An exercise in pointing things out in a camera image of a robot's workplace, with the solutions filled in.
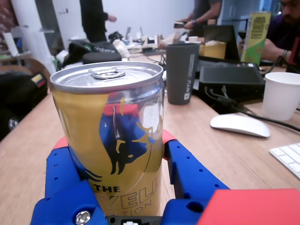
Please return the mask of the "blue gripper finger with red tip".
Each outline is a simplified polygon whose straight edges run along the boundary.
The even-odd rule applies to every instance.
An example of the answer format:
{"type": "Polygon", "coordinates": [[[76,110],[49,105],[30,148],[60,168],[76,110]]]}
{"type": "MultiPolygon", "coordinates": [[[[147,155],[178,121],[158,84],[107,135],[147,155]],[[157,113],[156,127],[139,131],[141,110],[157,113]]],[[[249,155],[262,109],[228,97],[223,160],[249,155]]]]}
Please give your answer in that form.
{"type": "Polygon", "coordinates": [[[163,131],[164,156],[177,199],[209,200],[218,189],[228,189],[171,133],[163,131]]]}
{"type": "Polygon", "coordinates": [[[87,180],[78,174],[65,138],[59,140],[46,160],[45,197],[35,205],[32,225],[74,225],[76,216],[90,213],[89,225],[107,220],[87,180]]]}

